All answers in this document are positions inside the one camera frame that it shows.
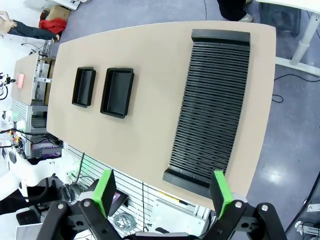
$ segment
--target red jacket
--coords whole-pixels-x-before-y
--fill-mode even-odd
[[[40,29],[49,30],[49,31],[53,32],[54,34],[61,33],[63,30],[66,29],[66,26],[67,26],[67,21],[63,20],[61,18],[55,18],[50,21],[40,20],[40,22],[39,22]]]

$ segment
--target shoe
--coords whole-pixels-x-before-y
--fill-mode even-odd
[[[254,17],[247,13],[243,18],[239,20],[239,22],[251,23],[254,20]]]

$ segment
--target gray coiled wire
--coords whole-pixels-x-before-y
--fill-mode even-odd
[[[113,223],[118,229],[124,231],[123,237],[127,235],[127,232],[132,231],[137,226],[135,218],[125,212],[115,215],[113,217]]]

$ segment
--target jeans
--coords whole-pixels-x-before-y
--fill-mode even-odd
[[[8,34],[43,40],[56,39],[56,35],[49,30],[27,26],[24,25],[22,22],[16,20],[13,21],[17,24],[17,26],[11,27]]]
[[[229,21],[239,21],[247,13],[244,10],[246,0],[217,0],[222,17]]]

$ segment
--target cardboard box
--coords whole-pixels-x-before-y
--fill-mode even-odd
[[[59,18],[59,19],[64,19],[64,20],[67,21],[69,15],[70,15],[70,10],[69,9],[66,9],[66,8],[64,8],[62,6],[55,5],[55,6],[52,6],[50,8],[50,13],[46,17],[45,20],[49,20],[50,21],[50,20]]]

